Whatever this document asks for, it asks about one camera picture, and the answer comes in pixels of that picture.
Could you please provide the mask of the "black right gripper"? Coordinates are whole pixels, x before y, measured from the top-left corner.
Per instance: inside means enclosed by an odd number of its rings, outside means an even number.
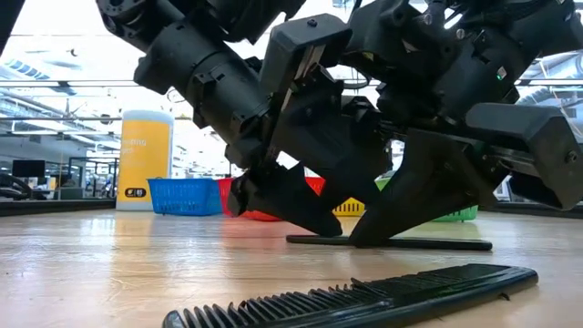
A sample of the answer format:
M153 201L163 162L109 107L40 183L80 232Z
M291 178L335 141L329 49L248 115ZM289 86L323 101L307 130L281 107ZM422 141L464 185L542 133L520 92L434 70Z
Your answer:
M504 180L556 210L583 200L583 148L558 108L480 103L459 124L409 128L399 170L349 242L377 246L452 212L496 201Z

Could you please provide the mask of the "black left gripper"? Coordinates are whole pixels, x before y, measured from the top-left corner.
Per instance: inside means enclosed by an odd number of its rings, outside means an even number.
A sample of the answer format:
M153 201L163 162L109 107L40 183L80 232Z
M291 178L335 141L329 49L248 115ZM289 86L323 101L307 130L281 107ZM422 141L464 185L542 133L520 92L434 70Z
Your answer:
M344 95L322 65L325 52L350 35L331 15L294 20L272 30L259 71L237 57L225 66L227 159L244 173L300 164L305 178L324 178L325 208L349 198L373 201L374 180L390 165L380 111L367 97ZM241 176L227 200L234 216L253 211L243 208Z

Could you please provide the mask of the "red plastic basket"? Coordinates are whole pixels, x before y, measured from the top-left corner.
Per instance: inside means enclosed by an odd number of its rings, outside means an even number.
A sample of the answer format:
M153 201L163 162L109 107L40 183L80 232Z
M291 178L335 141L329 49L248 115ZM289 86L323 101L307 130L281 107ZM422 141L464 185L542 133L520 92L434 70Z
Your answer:
M317 195L321 194L322 187L325 183L325 180L320 177L306 177L307 184L315 191ZM227 200L230 192L230 185L233 181L233 178L223 178L217 179L216 182L219 186L219 193L220 193L220 201L222 206L222 211L224 214L230 217L234 217L234 214L230 212L227 207ZM270 214L263 213L260 211L245 211L241 214L241 217L244 219L249 220L257 220L257 221L281 221L281 219L274 217Z

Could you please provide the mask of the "green plastic basket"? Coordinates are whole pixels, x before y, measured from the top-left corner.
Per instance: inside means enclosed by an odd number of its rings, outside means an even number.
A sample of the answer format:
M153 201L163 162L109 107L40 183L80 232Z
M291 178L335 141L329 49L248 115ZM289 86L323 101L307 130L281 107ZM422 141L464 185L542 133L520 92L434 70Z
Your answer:
M375 181L379 190L382 190L385 185L389 182L390 178L380 178ZM469 207L463 210L455 211L445 216L436 218L435 221L438 222L451 222L451 221L471 221L474 220L478 213L478 206Z

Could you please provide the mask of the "yellow plastic basket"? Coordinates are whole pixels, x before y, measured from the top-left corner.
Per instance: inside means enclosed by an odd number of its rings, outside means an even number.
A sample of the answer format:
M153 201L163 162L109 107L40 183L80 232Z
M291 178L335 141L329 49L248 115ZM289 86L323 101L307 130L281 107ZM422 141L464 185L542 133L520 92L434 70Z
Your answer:
M354 198L349 198L332 210L337 217L361 217L365 212L365 205Z

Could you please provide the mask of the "blue plastic basket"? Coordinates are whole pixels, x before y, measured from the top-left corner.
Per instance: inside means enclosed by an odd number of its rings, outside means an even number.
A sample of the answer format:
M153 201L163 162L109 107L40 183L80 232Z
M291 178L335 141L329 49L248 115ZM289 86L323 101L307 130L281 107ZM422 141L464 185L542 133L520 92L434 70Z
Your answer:
M214 179L149 179L153 211L162 215L211 216L222 213Z

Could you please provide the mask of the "yellow and white pillar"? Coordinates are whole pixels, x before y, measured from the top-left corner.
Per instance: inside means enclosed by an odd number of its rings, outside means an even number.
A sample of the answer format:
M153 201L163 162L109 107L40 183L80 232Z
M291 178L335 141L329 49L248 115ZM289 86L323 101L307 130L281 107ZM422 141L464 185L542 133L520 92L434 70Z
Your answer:
M170 176L174 123L160 110L123 113L116 210L152 211L149 181Z

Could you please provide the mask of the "black monitor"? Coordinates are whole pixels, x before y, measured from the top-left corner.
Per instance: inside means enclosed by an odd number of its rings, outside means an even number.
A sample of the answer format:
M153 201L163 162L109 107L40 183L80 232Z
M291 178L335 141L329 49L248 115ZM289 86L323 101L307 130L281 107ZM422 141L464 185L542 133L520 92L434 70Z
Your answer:
M40 178L46 173L46 162L39 159L14 159L12 175L18 178Z

